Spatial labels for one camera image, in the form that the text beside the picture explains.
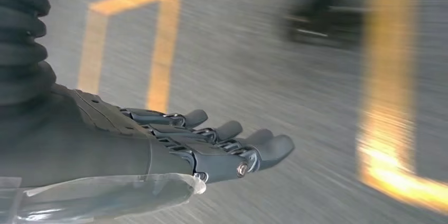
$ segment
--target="dark object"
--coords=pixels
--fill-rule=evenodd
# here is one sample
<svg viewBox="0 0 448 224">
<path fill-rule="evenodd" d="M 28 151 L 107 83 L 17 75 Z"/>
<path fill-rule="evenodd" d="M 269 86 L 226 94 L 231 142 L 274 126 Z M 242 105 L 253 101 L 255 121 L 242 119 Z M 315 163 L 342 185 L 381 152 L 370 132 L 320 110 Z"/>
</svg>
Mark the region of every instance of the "dark object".
<svg viewBox="0 0 448 224">
<path fill-rule="evenodd" d="M 32 188 L 166 173 L 218 182 L 272 167 L 294 149 L 289 137 L 268 130 L 235 138 L 237 122 L 193 129 L 208 118 L 201 110 L 119 108 L 56 84 L 47 51 L 35 42 L 46 34 L 39 17 L 49 10 L 49 0 L 0 0 L 0 178 Z M 178 189 L 172 186 L 168 193 Z"/>
<path fill-rule="evenodd" d="M 347 48 L 361 41 L 365 12 L 357 8 L 331 7 L 321 19 L 287 16 L 287 38 L 315 45 Z"/>
<path fill-rule="evenodd" d="M 319 38 L 339 38 L 348 41 L 348 35 L 359 35 L 363 10 L 334 7 L 337 0 L 308 0 L 286 17 L 288 37 L 294 41 Z"/>
</svg>

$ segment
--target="gray pavement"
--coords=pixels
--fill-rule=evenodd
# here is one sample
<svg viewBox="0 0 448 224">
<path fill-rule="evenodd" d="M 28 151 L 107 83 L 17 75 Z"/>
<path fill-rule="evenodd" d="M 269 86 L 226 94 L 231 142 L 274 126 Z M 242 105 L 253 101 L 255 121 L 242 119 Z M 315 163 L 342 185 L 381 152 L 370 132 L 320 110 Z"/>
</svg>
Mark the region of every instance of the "gray pavement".
<svg viewBox="0 0 448 224">
<path fill-rule="evenodd" d="M 75 88 L 88 3 L 52 0 L 42 39 L 58 82 Z M 295 0 L 182 0 L 169 111 L 202 108 L 206 125 L 241 121 L 245 135 L 269 128 L 294 138 L 282 165 L 213 184 L 190 204 L 119 223 L 446 224 L 357 180 L 362 48 L 337 50 L 282 39 L 278 19 Z M 111 20 L 100 95 L 145 105 L 155 4 Z M 447 0 L 419 4 L 417 171 L 448 180 Z"/>
</svg>

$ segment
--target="prosthetic hand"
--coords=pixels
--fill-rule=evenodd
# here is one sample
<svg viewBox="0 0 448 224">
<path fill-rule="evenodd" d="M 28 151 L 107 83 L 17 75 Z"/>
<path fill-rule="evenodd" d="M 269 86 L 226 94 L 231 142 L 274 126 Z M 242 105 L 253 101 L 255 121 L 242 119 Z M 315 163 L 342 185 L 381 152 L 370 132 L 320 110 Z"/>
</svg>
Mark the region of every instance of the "prosthetic hand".
<svg viewBox="0 0 448 224">
<path fill-rule="evenodd" d="M 159 209 L 187 199 L 191 181 L 242 178 L 293 150 L 268 130 L 236 138 L 237 122 L 194 129 L 207 119 L 201 110 L 119 108 L 55 84 L 34 41 L 49 10 L 48 0 L 0 0 L 0 223 L 4 213 L 15 223 L 63 223 Z M 11 188 L 35 189 L 17 197 Z"/>
</svg>

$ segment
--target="clear plastic wrap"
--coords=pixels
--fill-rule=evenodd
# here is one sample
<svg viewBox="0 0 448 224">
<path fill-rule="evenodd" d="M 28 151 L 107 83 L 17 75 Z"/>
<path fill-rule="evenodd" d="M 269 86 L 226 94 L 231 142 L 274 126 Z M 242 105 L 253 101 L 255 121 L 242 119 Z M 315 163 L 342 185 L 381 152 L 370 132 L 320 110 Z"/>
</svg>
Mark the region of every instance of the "clear plastic wrap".
<svg viewBox="0 0 448 224">
<path fill-rule="evenodd" d="M 0 224 L 87 223 L 157 211 L 202 194 L 203 181 L 185 174 L 102 176 L 40 188 L 0 178 Z"/>
</svg>

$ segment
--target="yellow painted line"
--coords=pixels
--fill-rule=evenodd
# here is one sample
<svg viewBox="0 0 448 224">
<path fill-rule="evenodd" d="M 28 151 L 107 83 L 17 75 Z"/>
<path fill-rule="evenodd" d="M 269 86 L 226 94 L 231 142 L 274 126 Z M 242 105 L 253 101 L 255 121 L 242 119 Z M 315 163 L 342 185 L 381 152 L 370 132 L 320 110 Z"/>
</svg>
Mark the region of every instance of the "yellow painted line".
<svg viewBox="0 0 448 224">
<path fill-rule="evenodd" d="M 109 17 L 153 2 L 160 2 L 160 9 L 146 108 L 166 112 L 180 0 L 102 0 L 90 4 L 78 77 L 79 89 L 93 94 L 98 93 Z"/>
<path fill-rule="evenodd" d="M 401 202 L 448 213 L 448 184 L 414 168 L 414 50 L 417 0 L 370 0 L 361 180 Z"/>
</svg>

